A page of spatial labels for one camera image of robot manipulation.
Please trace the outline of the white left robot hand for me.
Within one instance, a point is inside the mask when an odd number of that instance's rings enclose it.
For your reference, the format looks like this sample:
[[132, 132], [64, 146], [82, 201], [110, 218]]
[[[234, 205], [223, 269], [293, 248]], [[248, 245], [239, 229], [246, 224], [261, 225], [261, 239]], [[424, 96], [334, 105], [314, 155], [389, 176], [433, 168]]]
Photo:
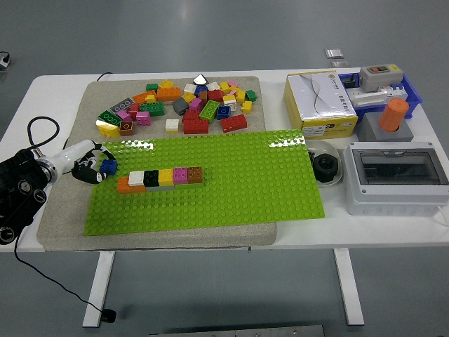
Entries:
[[113, 154], [103, 144], [83, 140], [47, 158], [51, 172], [49, 183], [51, 185], [56, 183], [64, 173], [71, 173], [77, 180], [91, 185], [104, 181], [107, 174], [95, 170], [96, 158], [93, 151], [101, 151], [108, 159], [115, 160]]

